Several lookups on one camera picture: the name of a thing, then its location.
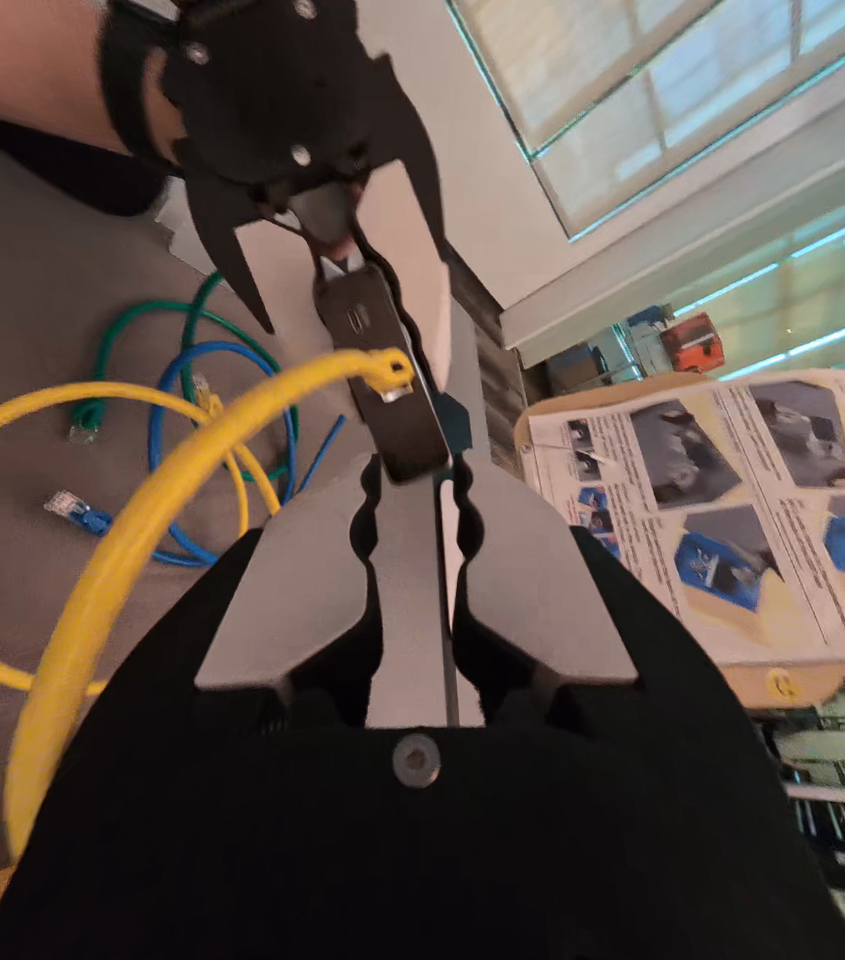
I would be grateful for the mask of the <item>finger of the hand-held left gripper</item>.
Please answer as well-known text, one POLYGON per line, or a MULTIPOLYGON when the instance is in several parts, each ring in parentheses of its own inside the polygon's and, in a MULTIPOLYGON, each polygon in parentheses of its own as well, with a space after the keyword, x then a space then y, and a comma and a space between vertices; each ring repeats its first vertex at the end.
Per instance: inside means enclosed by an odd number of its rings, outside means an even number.
POLYGON ((333 341, 316 309, 316 262, 306 239, 266 220, 239 226, 235 238, 261 303, 264 329, 289 354, 330 352, 333 341))
POLYGON ((369 251, 392 269, 400 304, 420 341, 416 359, 427 363, 436 391, 443 392, 452 364, 450 271, 402 161, 369 174, 354 216, 369 251))

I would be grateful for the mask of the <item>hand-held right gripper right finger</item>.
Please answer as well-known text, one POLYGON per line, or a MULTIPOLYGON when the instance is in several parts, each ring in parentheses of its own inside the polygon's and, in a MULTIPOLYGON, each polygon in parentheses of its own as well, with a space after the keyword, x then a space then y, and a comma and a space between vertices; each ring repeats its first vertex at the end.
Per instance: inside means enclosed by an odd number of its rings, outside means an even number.
POLYGON ((571 527, 529 486, 455 458, 440 483, 440 536, 460 726, 488 725, 512 692, 545 710, 564 686, 636 680, 571 527))

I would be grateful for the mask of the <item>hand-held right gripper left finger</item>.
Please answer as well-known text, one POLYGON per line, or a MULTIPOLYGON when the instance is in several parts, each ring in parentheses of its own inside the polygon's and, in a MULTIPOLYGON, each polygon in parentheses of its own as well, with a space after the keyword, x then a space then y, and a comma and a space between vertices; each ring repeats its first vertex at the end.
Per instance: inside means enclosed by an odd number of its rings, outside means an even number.
POLYGON ((348 726, 366 724, 383 624, 372 555, 381 458, 358 457, 264 528, 196 677, 198 690, 309 691, 348 726))

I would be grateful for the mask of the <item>black ethernet adapter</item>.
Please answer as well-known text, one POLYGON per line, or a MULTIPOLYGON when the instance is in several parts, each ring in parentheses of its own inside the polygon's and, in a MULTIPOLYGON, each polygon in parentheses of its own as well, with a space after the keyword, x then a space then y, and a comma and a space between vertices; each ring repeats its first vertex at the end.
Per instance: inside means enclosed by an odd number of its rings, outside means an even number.
POLYGON ((386 398, 358 378, 348 380, 355 408, 395 484, 440 472, 451 453, 433 407, 429 381, 384 271, 367 262, 316 285, 314 302, 333 348, 342 351, 401 350, 414 379, 386 398))

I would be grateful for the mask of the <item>person's left forearm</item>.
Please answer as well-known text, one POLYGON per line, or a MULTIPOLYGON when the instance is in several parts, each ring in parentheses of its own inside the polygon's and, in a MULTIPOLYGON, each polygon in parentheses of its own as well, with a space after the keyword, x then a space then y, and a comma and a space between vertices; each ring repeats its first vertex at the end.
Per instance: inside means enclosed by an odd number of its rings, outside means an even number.
POLYGON ((97 65, 109 6, 0 1, 0 121, 128 155, 97 65))

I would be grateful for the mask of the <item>glass window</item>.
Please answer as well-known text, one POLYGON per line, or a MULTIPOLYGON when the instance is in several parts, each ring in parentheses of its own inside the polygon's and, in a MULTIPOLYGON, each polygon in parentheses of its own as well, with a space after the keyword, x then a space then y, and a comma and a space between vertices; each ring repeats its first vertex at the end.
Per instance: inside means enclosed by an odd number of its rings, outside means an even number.
POLYGON ((566 238, 845 66, 845 1, 454 1, 566 238))

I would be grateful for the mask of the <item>orange box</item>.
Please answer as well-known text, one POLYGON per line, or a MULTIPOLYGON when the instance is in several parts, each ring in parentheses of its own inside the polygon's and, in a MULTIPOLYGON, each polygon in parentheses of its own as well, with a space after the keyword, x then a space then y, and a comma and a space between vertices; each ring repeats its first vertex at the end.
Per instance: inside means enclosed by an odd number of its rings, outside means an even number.
POLYGON ((705 375, 726 363, 723 343, 706 312, 684 318, 658 337, 674 373, 705 375))

